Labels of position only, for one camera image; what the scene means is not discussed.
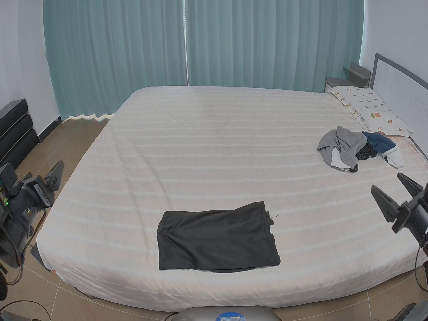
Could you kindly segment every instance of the mattress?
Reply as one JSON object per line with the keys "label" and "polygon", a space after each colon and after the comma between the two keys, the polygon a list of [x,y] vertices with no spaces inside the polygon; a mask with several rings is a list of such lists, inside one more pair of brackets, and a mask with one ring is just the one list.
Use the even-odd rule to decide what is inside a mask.
{"label": "mattress", "polygon": [[[410,195],[382,158],[337,171],[316,151],[342,125],[362,128],[331,94],[261,88],[150,87],[120,107],[52,207],[37,244],[47,268],[79,290],[134,307],[283,307],[341,297],[414,267],[417,243],[394,234],[370,194]],[[428,164],[393,139],[402,172],[425,185]],[[164,211],[265,201],[281,257],[237,273],[159,270]],[[418,264],[426,260],[420,255]]]}

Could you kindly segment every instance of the folded garment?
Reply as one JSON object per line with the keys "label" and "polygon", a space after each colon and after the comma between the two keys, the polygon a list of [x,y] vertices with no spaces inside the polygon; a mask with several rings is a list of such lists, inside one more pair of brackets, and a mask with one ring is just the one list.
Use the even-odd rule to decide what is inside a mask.
{"label": "folded garment", "polygon": [[166,211],[158,226],[159,269],[237,272],[281,263],[265,203],[235,210]]}
{"label": "folded garment", "polygon": [[367,137],[367,141],[372,144],[377,154],[388,162],[389,165],[402,169],[404,159],[401,150],[392,140],[379,133],[362,132]]}
{"label": "folded garment", "polygon": [[[352,132],[347,128],[338,126],[337,129],[328,131],[318,144],[318,152],[323,156],[324,162],[338,170],[350,170],[355,172],[358,170],[359,152],[367,144],[367,138],[362,132]],[[337,152],[339,152],[340,161],[344,166],[337,167]]]}

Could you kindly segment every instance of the headboard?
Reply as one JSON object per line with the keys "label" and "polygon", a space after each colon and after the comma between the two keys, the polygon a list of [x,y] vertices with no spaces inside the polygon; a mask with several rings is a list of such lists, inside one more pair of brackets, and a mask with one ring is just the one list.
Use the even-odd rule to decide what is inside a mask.
{"label": "headboard", "polygon": [[397,63],[376,54],[372,88],[413,131],[416,147],[428,156],[428,83]]}

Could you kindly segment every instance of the curtain fold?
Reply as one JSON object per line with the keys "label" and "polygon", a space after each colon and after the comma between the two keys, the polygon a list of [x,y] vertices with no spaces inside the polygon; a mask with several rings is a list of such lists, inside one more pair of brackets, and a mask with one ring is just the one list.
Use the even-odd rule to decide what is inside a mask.
{"label": "curtain fold", "polygon": [[61,117],[113,114],[146,86],[187,85],[182,0],[44,0]]}
{"label": "curtain fold", "polygon": [[358,62],[364,0],[186,0],[189,85],[323,92]]}

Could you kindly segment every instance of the white bed sheet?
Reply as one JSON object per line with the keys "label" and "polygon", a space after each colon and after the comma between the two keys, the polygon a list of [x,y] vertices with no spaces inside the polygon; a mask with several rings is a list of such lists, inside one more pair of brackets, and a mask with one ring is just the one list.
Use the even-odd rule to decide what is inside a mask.
{"label": "white bed sheet", "polygon": [[[83,292],[154,310],[283,307],[353,294],[411,270],[417,244],[391,230],[370,194],[409,195],[380,157],[357,173],[330,168],[319,139],[361,126],[331,94],[257,88],[151,87],[120,107],[52,207],[37,244],[45,265]],[[428,165],[396,137],[403,173]],[[218,274],[158,269],[166,210],[265,201],[277,267]],[[420,256],[419,264],[426,260]]]}

